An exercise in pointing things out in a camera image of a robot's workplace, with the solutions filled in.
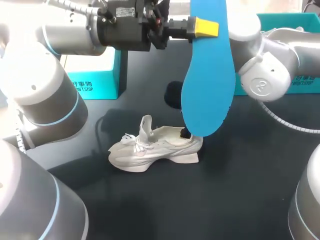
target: black object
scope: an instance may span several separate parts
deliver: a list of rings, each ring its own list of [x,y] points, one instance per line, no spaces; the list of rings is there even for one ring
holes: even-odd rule
[[[308,9],[308,7],[310,5],[316,5],[318,8],[320,8],[320,0],[308,0],[308,2],[306,3],[303,13],[305,13]]]
[[[102,45],[117,50],[148,52],[151,44],[164,50],[169,37],[195,38],[196,17],[188,20],[170,20],[170,0],[111,0],[107,10],[101,10],[97,22],[98,37]]]
[[[164,101],[165,103],[173,108],[182,110],[181,106],[181,92],[182,92],[183,82],[180,81],[172,81],[168,84],[166,87],[166,91],[164,94]],[[184,139],[190,139],[191,138],[191,132],[188,130],[187,126],[184,125],[184,129],[182,129],[181,138]]]

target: black table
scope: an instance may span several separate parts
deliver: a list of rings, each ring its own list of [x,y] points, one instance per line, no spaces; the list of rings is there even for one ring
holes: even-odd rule
[[[280,125],[246,96],[235,97],[223,126],[205,138],[198,164],[164,159],[145,173],[128,173],[107,161],[124,133],[138,133],[143,115],[152,115],[154,126],[182,126],[163,95],[169,82],[184,79],[190,59],[185,41],[130,52],[127,91],[116,101],[87,101],[101,148],[94,132],[82,136],[91,152],[50,171],[86,204],[88,240],[291,239],[288,208],[320,137]],[[319,101],[316,94],[287,95],[268,106],[293,124],[319,129]]]

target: sneaker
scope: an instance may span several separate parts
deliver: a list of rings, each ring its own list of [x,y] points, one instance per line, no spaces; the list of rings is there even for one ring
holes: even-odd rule
[[[182,138],[183,127],[163,126],[152,130],[152,117],[144,116],[139,136],[125,134],[110,149],[109,161],[127,172],[145,172],[155,161],[169,159],[177,164],[198,163],[202,137]]]

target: blue insole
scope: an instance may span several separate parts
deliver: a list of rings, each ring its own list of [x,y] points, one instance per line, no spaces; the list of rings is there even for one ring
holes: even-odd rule
[[[191,0],[191,16],[219,23],[218,37],[193,41],[192,60],[182,88],[185,124],[198,137],[213,134],[231,106],[236,73],[232,58],[226,0]]]

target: white robotic arm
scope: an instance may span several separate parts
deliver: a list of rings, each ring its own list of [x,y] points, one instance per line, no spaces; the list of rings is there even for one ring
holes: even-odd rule
[[[254,13],[228,8],[234,67],[247,94],[271,102],[288,91],[298,75],[320,77],[320,34],[279,28],[261,32]]]

